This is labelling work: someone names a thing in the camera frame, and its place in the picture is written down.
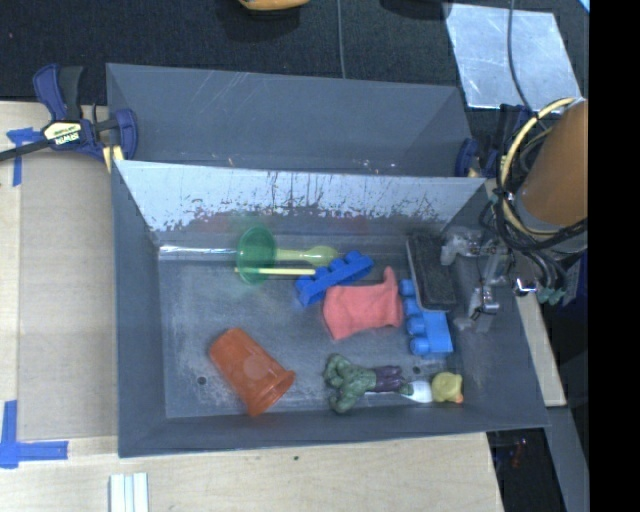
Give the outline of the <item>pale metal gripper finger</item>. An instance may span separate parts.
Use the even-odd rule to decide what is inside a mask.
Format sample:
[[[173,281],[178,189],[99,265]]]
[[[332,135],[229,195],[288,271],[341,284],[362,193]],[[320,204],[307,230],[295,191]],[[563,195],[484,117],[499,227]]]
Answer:
[[[457,256],[478,257],[481,254],[482,233],[476,229],[454,226],[445,233],[440,263],[450,266]]]
[[[470,293],[464,313],[457,315],[453,323],[459,331],[488,333],[499,311],[500,305],[494,298],[493,289],[479,286]]]

